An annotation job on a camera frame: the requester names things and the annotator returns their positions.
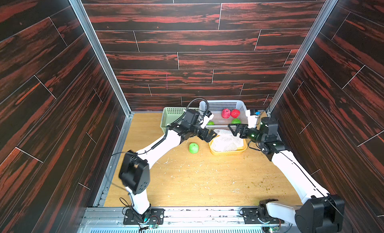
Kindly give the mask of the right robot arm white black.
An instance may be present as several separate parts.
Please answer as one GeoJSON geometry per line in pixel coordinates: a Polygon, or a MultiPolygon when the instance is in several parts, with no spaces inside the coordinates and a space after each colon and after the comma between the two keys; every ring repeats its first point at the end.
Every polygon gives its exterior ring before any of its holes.
{"type": "Polygon", "coordinates": [[[257,218],[263,224],[284,221],[302,233],[339,233],[343,228],[344,200],[331,195],[301,166],[281,141],[274,118],[264,117],[259,129],[247,124],[229,124],[234,136],[247,138],[277,166],[301,199],[301,206],[290,206],[276,199],[260,201],[257,218]]]}

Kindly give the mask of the red apple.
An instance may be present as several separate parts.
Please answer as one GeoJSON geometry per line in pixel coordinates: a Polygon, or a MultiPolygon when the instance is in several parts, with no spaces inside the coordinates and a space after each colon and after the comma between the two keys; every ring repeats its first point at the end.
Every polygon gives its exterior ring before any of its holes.
{"type": "Polygon", "coordinates": [[[239,110],[237,110],[237,109],[233,109],[232,111],[231,111],[231,117],[232,118],[238,118],[239,116],[240,116],[240,111],[239,110]]]}

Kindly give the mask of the pink apple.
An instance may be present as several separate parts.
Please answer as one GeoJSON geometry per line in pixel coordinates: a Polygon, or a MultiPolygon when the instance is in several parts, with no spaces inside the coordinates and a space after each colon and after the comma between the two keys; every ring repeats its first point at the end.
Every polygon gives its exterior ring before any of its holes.
{"type": "Polygon", "coordinates": [[[230,118],[231,117],[231,110],[229,110],[229,109],[223,109],[222,110],[222,114],[221,114],[221,116],[222,116],[222,118],[224,118],[224,119],[228,119],[228,118],[230,118]]]}

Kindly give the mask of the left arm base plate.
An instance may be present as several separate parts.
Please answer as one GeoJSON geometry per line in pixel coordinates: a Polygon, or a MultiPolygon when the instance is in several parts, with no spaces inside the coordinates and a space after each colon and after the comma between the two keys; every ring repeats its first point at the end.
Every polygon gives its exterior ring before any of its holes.
{"type": "Polygon", "coordinates": [[[137,213],[132,208],[124,211],[123,225],[162,225],[165,209],[150,208],[144,214],[137,213]]]}

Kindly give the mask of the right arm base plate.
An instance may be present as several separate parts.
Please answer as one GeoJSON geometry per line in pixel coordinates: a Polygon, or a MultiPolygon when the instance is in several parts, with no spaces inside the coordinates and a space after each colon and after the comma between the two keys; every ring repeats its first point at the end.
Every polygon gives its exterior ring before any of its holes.
{"type": "Polygon", "coordinates": [[[245,224],[283,224],[278,218],[271,217],[266,208],[255,207],[255,208],[242,208],[239,214],[243,217],[245,224]]]}

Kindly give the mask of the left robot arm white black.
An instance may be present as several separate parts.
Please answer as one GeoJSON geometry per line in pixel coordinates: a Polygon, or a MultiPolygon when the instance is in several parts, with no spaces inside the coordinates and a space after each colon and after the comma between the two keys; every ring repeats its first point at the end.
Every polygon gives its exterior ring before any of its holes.
{"type": "Polygon", "coordinates": [[[210,142],[217,136],[206,125],[214,115],[206,110],[199,113],[193,109],[187,109],[180,118],[166,127],[162,137],[139,150],[128,151],[119,172],[119,179],[129,193],[133,214],[141,223],[146,222],[151,214],[151,204],[148,200],[147,187],[150,184],[150,170],[154,164],[173,148],[189,138],[197,136],[205,142],[210,142]]]}

